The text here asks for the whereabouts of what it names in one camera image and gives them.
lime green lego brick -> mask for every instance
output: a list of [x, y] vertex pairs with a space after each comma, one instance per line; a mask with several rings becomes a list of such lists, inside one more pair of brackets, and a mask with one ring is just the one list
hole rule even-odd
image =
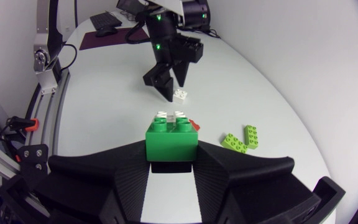
[[221, 145], [226, 149], [230, 149], [236, 152], [241, 152], [244, 154], [247, 152], [247, 146], [230, 133], [224, 138]]
[[146, 132], [146, 159], [150, 162], [185, 162], [196, 159], [198, 133], [187, 118], [167, 122], [155, 118]]
[[248, 148], [256, 149], [258, 147], [258, 132], [256, 131], [256, 127], [247, 125], [244, 128], [244, 138]]

computer mouse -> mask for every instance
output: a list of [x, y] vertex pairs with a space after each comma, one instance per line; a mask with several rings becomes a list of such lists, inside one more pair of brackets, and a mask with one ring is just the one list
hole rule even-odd
[[105, 37], [107, 35], [117, 34], [118, 30], [112, 26], [104, 26], [97, 31], [96, 37]]

mouse pad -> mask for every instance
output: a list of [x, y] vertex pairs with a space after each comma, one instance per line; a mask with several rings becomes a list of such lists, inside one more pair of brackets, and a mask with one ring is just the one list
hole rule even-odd
[[[97, 31], [87, 32], [84, 35], [84, 39], [82, 40], [80, 50], [92, 49], [95, 47], [104, 47], [109, 45], [126, 44], [127, 42], [125, 41], [125, 35], [131, 29], [132, 28], [120, 28], [117, 29], [117, 34], [108, 35], [105, 37], [95, 37]], [[133, 35], [131, 35], [131, 40], [142, 40], [146, 38], [149, 37], [143, 29], [139, 29]]]

desk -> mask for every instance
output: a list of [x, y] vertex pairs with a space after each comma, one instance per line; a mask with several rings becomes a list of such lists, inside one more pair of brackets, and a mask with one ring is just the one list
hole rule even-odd
[[[115, 15], [122, 27], [134, 25], [119, 13]], [[91, 21], [84, 21], [68, 43], [80, 48], [84, 34], [91, 31]], [[82, 156], [143, 140], [157, 111], [180, 110], [201, 126], [199, 140], [215, 145], [227, 133], [242, 138], [245, 125], [256, 126], [259, 147], [247, 153], [294, 158], [293, 174], [311, 190], [322, 176], [329, 176], [302, 121], [256, 68], [222, 40], [184, 34], [201, 39], [204, 55], [189, 67], [182, 88], [188, 92], [183, 105], [167, 102], [156, 89], [144, 85], [142, 76], [155, 65], [150, 43], [78, 51], [70, 67], [58, 155]], [[65, 47], [59, 57], [62, 66], [69, 64], [72, 49]], [[200, 222], [193, 173], [150, 173], [142, 221]], [[325, 223], [334, 221], [333, 212]]]

white wall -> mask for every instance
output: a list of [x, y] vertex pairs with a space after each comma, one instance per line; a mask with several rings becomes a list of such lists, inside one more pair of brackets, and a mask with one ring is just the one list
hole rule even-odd
[[[93, 15], [115, 10], [117, 2], [118, 0], [77, 0], [78, 24]], [[59, 1], [58, 29], [63, 34], [63, 41], [67, 41], [75, 30], [74, 1]]]
[[0, 0], [0, 118], [24, 117], [37, 86], [33, 69], [34, 0]]
[[208, 2], [212, 27], [308, 128], [347, 192], [336, 214], [337, 223], [348, 223], [358, 209], [358, 1]]

